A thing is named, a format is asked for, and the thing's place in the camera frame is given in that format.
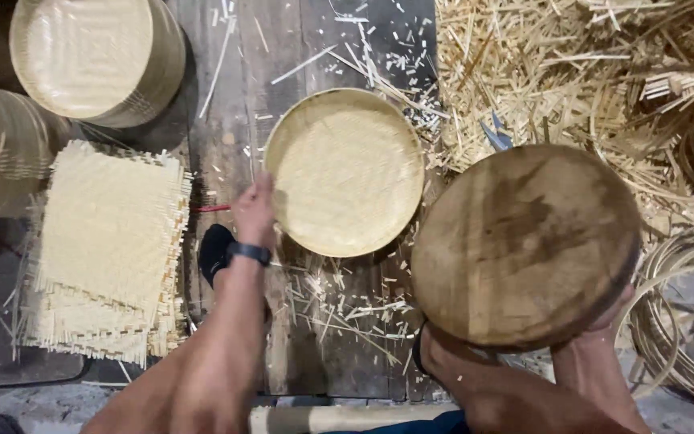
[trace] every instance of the wristwatch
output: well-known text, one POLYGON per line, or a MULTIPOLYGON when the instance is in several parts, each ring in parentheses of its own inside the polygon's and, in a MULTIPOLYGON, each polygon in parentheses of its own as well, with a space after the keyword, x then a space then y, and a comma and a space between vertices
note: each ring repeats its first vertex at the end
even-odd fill
POLYGON ((264 267, 269 266, 269 261, 272 259, 272 253, 266 247, 251 246, 241 242, 233 242, 227 247, 227 263, 230 263, 235 255, 256 260, 264 267))

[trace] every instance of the woven pattern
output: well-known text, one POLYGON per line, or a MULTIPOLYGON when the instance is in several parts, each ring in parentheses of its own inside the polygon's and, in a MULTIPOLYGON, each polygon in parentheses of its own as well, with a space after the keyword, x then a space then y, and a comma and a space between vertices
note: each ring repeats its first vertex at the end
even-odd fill
POLYGON ((184 75, 183 36, 161 0, 22 0, 10 45, 34 100, 108 127, 153 119, 184 75))
POLYGON ((0 217, 22 217, 65 146, 69 123, 30 98, 0 90, 0 217))
POLYGON ((392 241, 422 195, 419 141, 403 115, 362 90, 329 90, 294 106, 272 132, 277 217, 326 256, 358 256, 392 241))
POLYGON ((141 365, 176 348, 190 191, 176 158, 72 141, 35 218, 19 340, 141 365))

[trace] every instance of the wooden plank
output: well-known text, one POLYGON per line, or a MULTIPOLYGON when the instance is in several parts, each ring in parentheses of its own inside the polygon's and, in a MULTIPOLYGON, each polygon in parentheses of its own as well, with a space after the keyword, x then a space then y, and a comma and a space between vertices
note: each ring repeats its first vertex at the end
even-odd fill
MULTIPOLYGON (((192 171, 197 173, 193 203, 227 203, 251 183, 250 162, 243 152, 243 148, 248 145, 249 136, 243 63, 237 50, 240 33, 235 28, 229 35, 214 95, 207 113, 199 118, 217 68, 229 20, 212 25, 214 11, 222 11, 221 0, 172 0, 171 10, 186 34, 188 65, 194 65, 195 71, 194 80, 183 84, 190 95, 188 143, 192 171)), ((193 213, 188 236, 184 239, 190 314, 198 321, 213 303, 213 289, 202 277, 197 264, 198 240, 214 223, 234 228, 228 212, 193 213)))
MULTIPOLYGON (((436 59, 435 2, 433 0, 404 2, 401 7, 403 12, 394 3, 370 3, 366 9, 369 16, 366 31, 368 32, 372 26, 376 27, 367 36, 373 49, 372 58, 380 75, 389 79, 399 89, 410 89, 411 87, 426 89, 430 84, 436 82, 435 66, 431 65, 431 61, 436 59), (396 66, 391 66, 388 70, 386 67, 387 54, 390 53, 406 56, 408 65, 406 70, 414 69, 416 72, 407 74, 406 71, 400 70, 396 66), (417 82, 410 85, 413 83, 410 80, 415 77, 417 82)), ((431 95, 436 96, 437 92, 431 92, 431 95)), ((431 143, 423 142, 424 148, 429 148, 431 145, 431 143)), ((391 256, 386 255, 381 261, 382 276, 395 280, 395 282, 386 282, 387 289, 390 290, 393 297, 403 294, 403 300, 409 304, 414 304, 409 270, 412 242, 417 228, 416 223, 423 219, 426 211, 425 205, 432 204, 437 195, 444 189, 443 179, 438 172, 426 171, 425 179, 426 185, 429 182, 430 186, 420 205, 419 212, 416 213, 409 228, 401 234, 397 242, 388 248, 388 253, 391 256)), ((398 334, 401 332, 400 329, 406 328, 405 334, 411 335, 421 326, 422 321, 423 316, 419 309, 402 316, 396 314, 393 316, 392 322, 387 324, 386 332, 398 334)), ((388 341, 388 350, 402 361, 401 365, 390 368, 390 398, 396 401, 429 401, 433 398, 433 392, 440 390, 438 384, 419 373, 413 360, 410 360, 406 366, 413 341, 413 338, 388 341)))
MULTIPOLYGON (((359 12, 355 10, 363 3, 362 0, 341 0, 334 2, 336 12, 352 14, 355 17, 366 17, 365 9, 359 12)), ((329 2, 321 0, 301 0, 302 7, 302 36, 304 40, 304 58, 309 59, 323 51, 324 48, 338 44, 336 51, 345 56, 349 52, 344 47, 345 43, 352 46, 356 55, 362 52, 362 43, 358 25, 355 23, 337 23, 335 14, 329 2)), ((334 87, 359 87, 366 88, 367 80, 363 75, 346 65, 337 62, 330 55, 326 55, 317 61, 304 67, 304 77, 307 83, 307 93, 313 94, 334 87)), ((380 270, 373 263, 372 255, 363 256, 349 261, 343 261, 345 267, 352 274, 341 271, 345 284, 342 291, 334 284, 333 276, 329 277, 327 298, 322 307, 325 311, 319 311, 323 321, 327 321, 329 306, 338 306, 340 296, 345 298, 343 303, 343 315, 352 311, 355 306, 365 306, 365 297, 376 305, 374 296, 382 295, 380 286, 380 270)), ((333 273, 333 266, 326 269, 333 273)), ((382 323, 374 316, 361 317, 357 321, 349 321, 352 327, 359 330, 371 331, 382 323)), ((331 324, 342 325, 333 319, 331 324)), ((355 334, 346 330, 329 329, 323 338, 320 351, 323 357, 323 366, 328 378, 326 393, 329 396, 360 397, 387 399, 390 397, 388 390, 389 376, 386 356, 380 349, 369 344, 365 340, 356 339, 355 334)), ((381 348, 385 347, 385 339, 370 338, 381 348)))
MULTIPOLYGON (((299 13, 298 0, 250 0, 239 4, 251 127, 247 150, 253 157, 255 171, 261 168, 263 147, 275 123, 306 95, 303 70, 271 84, 304 60, 299 13)), ((283 242, 275 259, 291 262, 297 254, 292 243, 283 242)), ((292 278, 278 267, 270 268, 266 278, 267 300, 275 313, 265 354, 266 390, 274 395, 324 393, 325 376, 314 333, 306 327, 297 328, 289 311, 294 307, 286 296, 286 288, 292 278)))

